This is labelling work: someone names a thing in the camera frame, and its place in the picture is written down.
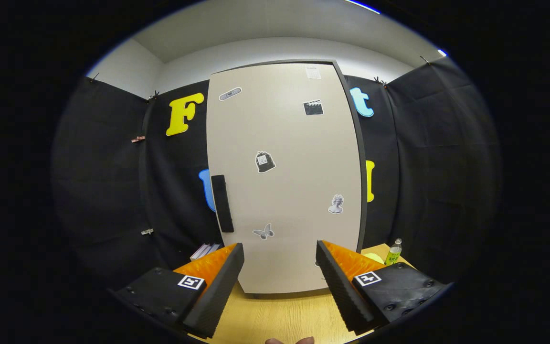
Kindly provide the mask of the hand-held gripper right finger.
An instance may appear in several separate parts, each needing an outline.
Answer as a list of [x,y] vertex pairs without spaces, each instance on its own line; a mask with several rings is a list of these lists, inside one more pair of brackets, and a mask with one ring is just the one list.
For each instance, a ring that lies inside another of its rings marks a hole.
[[400,326],[449,291],[407,263],[386,266],[327,240],[316,243],[315,259],[347,330],[356,335]]

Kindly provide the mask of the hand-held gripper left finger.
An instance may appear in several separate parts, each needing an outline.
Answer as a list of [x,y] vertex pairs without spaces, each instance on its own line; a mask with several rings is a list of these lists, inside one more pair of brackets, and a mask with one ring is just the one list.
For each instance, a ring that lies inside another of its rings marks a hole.
[[113,296],[166,331],[212,338],[243,264],[235,243],[174,270],[152,268]]

